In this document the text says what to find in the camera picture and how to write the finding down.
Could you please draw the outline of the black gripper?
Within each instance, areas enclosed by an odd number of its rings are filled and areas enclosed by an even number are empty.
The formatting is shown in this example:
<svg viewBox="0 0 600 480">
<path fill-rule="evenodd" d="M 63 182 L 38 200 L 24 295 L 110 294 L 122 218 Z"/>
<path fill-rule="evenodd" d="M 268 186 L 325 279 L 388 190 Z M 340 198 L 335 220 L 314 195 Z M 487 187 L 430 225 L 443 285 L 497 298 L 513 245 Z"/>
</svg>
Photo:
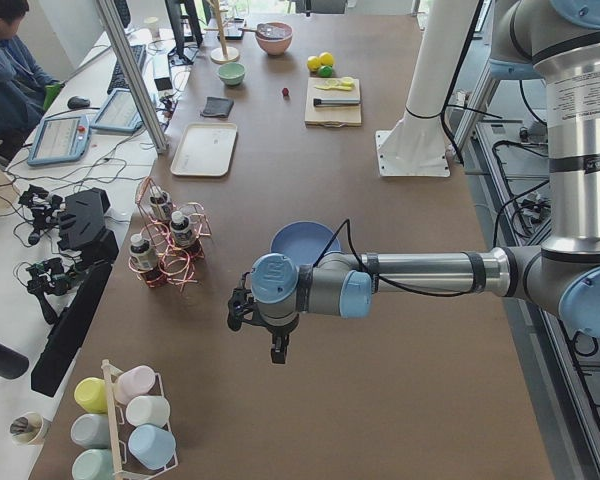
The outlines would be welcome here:
<svg viewBox="0 0 600 480">
<path fill-rule="evenodd" d="M 272 334 L 272 363 L 285 364 L 290 334 L 297 327 L 297 314 L 292 313 L 290 320 L 283 320 L 281 325 L 274 325 L 272 320 L 268 320 L 261 312 L 251 290 L 246 286 L 248 275 L 249 272 L 241 275 L 228 301 L 228 327 L 234 332 L 239 331 L 243 323 L 265 328 Z"/>
</svg>

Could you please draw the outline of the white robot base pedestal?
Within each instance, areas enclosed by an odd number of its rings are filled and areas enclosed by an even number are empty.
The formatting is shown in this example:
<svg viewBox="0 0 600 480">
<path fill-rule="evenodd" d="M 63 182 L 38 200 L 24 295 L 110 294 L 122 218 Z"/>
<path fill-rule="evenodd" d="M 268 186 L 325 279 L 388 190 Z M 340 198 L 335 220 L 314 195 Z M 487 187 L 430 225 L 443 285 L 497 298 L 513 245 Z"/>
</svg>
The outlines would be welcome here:
<svg viewBox="0 0 600 480">
<path fill-rule="evenodd" d="M 478 0 L 434 1 L 424 29 L 405 112 L 393 129 L 376 133 L 383 177 L 448 177 L 441 121 L 465 45 L 482 9 Z"/>
</svg>

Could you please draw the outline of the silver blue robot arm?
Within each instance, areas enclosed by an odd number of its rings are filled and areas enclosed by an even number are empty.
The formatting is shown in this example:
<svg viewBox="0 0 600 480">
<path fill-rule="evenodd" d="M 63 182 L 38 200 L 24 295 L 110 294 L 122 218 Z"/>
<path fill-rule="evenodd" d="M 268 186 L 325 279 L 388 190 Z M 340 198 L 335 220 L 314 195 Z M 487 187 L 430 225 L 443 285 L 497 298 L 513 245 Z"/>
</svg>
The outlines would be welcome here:
<svg viewBox="0 0 600 480">
<path fill-rule="evenodd" d="M 486 253 L 346 254 L 298 265 L 271 252 L 243 274 L 228 326 L 272 336 L 286 359 L 302 313 L 366 316 L 389 288 L 437 297 L 490 292 L 528 301 L 600 339 L 600 1 L 499 1 L 491 75 L 546 85 L 551 232 L 538 246 Z"/>
</svg>

